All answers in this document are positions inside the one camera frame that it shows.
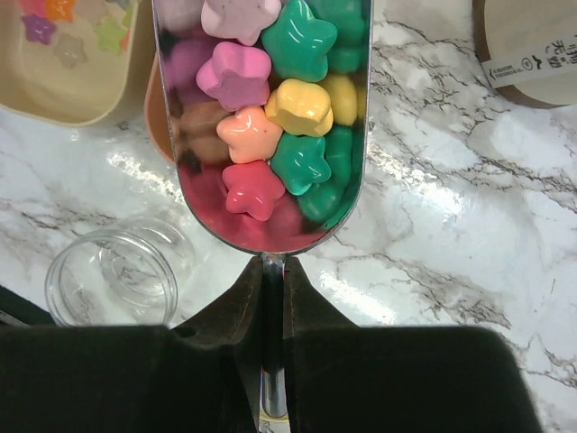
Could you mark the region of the peach star candy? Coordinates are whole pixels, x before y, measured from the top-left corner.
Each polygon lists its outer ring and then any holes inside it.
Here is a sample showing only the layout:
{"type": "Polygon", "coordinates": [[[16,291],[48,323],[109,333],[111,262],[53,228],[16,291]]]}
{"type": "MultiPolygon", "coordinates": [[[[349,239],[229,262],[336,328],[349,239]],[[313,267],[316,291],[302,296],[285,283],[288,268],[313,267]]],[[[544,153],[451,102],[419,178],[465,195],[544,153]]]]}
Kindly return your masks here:
{"type": "Polygon", "coordinates": [[[217,135],[234,163],[269,160],[275,153],[283,129],[273,123],[260,106],[246,106],[220,121],[217,135]]]}

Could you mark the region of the red star candy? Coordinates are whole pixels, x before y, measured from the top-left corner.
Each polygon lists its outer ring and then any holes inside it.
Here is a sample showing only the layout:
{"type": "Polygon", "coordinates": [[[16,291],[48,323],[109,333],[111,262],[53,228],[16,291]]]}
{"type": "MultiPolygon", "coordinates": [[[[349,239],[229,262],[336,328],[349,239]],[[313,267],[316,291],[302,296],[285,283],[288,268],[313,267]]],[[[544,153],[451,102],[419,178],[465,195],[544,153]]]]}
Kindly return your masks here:
{"type": "Polygon", "coordinates": [[[223,170],[222,179],[227,188],[226,210],[261,222],[270,219],[275,203],[286,192],[266,161],[233,164],[223,170]]]}

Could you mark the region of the pale pink star candy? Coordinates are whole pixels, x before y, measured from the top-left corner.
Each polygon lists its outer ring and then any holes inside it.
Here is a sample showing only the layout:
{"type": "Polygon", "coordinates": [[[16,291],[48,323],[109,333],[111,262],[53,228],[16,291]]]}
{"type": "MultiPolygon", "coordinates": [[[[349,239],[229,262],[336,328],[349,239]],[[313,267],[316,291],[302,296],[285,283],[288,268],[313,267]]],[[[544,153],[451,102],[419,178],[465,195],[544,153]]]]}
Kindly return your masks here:
{"type": "Polygon", "coordinates": [[[210,36],[253,46],[261,32],[276,22],[281,7],[280,0],[205,1],[201,24],[210,36]]]}

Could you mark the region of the yellow star candy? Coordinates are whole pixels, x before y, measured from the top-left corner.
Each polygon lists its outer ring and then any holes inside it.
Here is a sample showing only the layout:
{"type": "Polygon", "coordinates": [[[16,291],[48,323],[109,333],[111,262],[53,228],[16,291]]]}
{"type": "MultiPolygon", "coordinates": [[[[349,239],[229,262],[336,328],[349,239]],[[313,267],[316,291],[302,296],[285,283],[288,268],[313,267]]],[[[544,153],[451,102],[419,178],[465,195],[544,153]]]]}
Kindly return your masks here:
{"type": "Polygon", "coordinates": [[[322,137],[334,123],[327,91],[295,78],[280,83],[270,94],[264,110],[269,120],[292,135],[322,137]]]}

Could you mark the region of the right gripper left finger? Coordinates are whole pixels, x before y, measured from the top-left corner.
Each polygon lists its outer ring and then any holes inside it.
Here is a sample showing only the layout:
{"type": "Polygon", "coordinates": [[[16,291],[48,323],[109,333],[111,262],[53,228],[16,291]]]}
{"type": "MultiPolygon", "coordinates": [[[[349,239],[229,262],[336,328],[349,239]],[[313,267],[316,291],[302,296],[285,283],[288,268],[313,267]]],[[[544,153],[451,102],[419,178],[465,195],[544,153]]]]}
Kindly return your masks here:
{"type": "Polygon", "coordinates": [[[4,432],[254,432],[262,264],[179,327],[57,327],[1,292],[4,432]]]}

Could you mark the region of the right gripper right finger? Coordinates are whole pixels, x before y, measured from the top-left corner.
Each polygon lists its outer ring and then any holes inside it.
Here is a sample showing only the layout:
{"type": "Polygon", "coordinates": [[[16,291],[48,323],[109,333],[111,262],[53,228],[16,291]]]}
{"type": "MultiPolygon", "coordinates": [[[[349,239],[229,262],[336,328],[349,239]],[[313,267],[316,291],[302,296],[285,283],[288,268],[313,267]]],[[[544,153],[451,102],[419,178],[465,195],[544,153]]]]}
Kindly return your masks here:
{"type": "Polygon", "coordinates": [[[359,327],[287,260],[283,343],[294,432],[538,432],[504,339],[484,327],[359,327]]]}

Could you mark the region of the beige tray of gummy candies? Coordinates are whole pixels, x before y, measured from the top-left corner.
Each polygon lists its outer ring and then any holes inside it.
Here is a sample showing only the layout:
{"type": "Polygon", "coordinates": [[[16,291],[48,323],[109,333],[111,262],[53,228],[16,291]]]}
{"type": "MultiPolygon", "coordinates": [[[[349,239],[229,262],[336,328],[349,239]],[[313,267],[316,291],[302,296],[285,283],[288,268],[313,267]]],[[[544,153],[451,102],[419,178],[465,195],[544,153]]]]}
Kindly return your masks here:
{"type": "Polygon", "coordinates": [[[155,55],[149,1],[3,1],[1,106],[65,126],[143,106],[155,55]]]}

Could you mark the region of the pink tray of star candies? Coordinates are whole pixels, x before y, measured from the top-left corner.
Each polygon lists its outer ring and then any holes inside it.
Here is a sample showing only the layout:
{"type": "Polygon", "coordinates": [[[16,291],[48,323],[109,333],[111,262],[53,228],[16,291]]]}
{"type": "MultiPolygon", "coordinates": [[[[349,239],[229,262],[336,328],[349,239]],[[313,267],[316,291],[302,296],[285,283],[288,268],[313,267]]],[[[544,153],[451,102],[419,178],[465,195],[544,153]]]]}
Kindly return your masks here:
{"type": "Polygon", "coordinates": [[[170,138],[169,123],[166,116],[165,97],[158,57],[155,56],[146,90],[144,119],[151,138],[151,142],[159,154],[171,165],[174,164],[174,155],[170,138]]]}

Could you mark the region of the teal star candy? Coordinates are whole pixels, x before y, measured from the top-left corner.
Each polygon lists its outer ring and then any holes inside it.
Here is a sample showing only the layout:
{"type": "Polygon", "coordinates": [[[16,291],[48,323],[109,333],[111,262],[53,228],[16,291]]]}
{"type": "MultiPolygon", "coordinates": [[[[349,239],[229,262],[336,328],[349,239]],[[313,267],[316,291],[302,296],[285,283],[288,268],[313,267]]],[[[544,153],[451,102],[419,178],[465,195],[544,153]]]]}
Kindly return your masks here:
{"type": "Polygon", "coordinates": [[[290,194],[305,194],[332,175],[325,159],[325,138],[284,133],[270,159],[270,168],[290,194]]]}
{"type": "Polygon", "coordinates": [[[328,72],[328,52],[337,29],[317,19],[305,1],[288,1],[277,21],[261,33],[261,44],[280,78],[319,82],[328,72]]]}

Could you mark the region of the silver metal scoop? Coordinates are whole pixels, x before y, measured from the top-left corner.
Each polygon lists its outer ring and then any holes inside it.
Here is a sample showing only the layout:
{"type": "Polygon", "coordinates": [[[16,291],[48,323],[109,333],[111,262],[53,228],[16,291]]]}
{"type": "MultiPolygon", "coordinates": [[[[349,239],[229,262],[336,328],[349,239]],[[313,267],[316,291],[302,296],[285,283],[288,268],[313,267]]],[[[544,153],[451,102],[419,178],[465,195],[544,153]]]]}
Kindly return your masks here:
{"type": "Polygon", "coordinates": [[[261,259],[261,397],[287,414],[287,259],[328,239],[359,197],[370,1],[156,1],[169,133],[185,200],[215,237],[261,259]]]}

